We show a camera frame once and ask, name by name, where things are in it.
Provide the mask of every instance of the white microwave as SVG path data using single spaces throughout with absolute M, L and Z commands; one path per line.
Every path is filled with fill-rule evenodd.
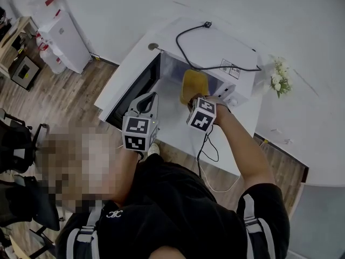
M 158 117 L 169 114 L 162 103 L 179 99 L 184 73 L 191 69 L 176 45 L 176 36 L 200 24 L 201 21 L 178 18 L 161 30 L 148 32 L 124 59 L 95 102 L 103 110 L 99 118 L 121 129 L 122 117 L 130 102 L 149 91 L 157 92 L 160 98 Z M 200 28 L 182 35 L 179 43 L 194 66 L 257 68 L 257 53 L 218 30 L 215 24 L 209 29 Z M 250 99 L 256 72 L 228 68 L 199 72 L 207 75 L 209 95 L 221 97 L 229 107 Z M 174 105 L 173 109 L 168 107 L 169 110 L 182 111 L 179 103 Z

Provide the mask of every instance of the yellow container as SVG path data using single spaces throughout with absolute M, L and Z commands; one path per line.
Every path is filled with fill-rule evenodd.
M 208 95 L 209 83 L 207 76 L 194 70 L 187 70 L 184 73 L 180 101 L 184 105 L 196 94 Z

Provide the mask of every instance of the black t-shirt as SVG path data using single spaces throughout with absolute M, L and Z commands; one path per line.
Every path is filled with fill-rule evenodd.
M 277 186 L 249 188 L 234 212 L 218 205 L 195 173 L 161 163 L 137 169 L 123 207 L 114 202 L 104 206 L 97 223 L 100 259 L 148 258 L 162 246 L 177 248 L 186 258 L 246 258 L 245 194 L 254 199 L 255 216 L 271 229 L 276 258 L 285 258 L 289 220 Z M 88 216 L 72 215 L 57 239 L 58 259 L 66 257 L 70 231 L 86 225 Z M 267 249 L 266 240 L 262 243 L 261 248 Z

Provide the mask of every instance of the white shoe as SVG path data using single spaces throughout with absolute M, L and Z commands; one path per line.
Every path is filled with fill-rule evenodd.
M 158 145 L 156 143 L 153 143 L 151 145 L 150 149 L 147 152 L 147 155 L 150 156 L 150 155 L 152 155 L 154 153 L 156 153 L 158 155 L 160 154 L 160 148 L 158 147 Z

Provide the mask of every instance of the wooden floor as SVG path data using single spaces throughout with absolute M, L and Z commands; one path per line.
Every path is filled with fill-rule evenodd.
M 41 122 L 49 124 L 52 128 L 68 122 L 83 121 L 96 125 L 105 133 L 121 139 L 119 131 L 98 119 L 100 111 L 93 105 L 115 70 L 115 66 L 94 61 L 88 64 L 83 74 L 76 74 L 68 70 L 56 75 L 45 66 L 30 92 L 1 76 L 0 107 L 4 108 L 9 114 L 25 120 L 27 125 L 33 126 L 33 131 Z M 161 155 L 166 161 L 179 163 L 197 172 L 197 165 L 193 157 L 164 143 L 159 143 L 159 145 Z M 275 179 L 282 189 L 284 203 L 289 212 L 299 189 L 304 167 L 267 144 L 264 144 L 262 149 L 273 168 Z M 215 190 L 227 190 L 237 180 L 235 175 L 212 165 L 203 162 L 201 165 L 206 172 L 210 185 Z M 35 173 L 35 170 L 30 168 L 28 173 Z M 11 180 L 11 177 L 6 174 L 0 175 L 0 179 L 4 178 Z M 242 192 L 243 181 L 239 179 L 230 191 L 225 193 L 213 192 L 213 194 L 222 206 L 228 209 L 236 209 L 238 198 Z M 27 231 L 29 228 L 37 230 L 39 226 L 34 221 L 31 223 L 16 223 L 9 226 L 11 230 L 4 229 L 4 231 L 7 234 L 12 234 L 18 244 L 28 254 L 31 254 L 40 246 L 29 237 Z M 53 241 L 58 235 L 54 231 L 47 231 L 45 234 Z M 44 257 L 51 258 L 48 253 L 40 256 L 40 258 Z

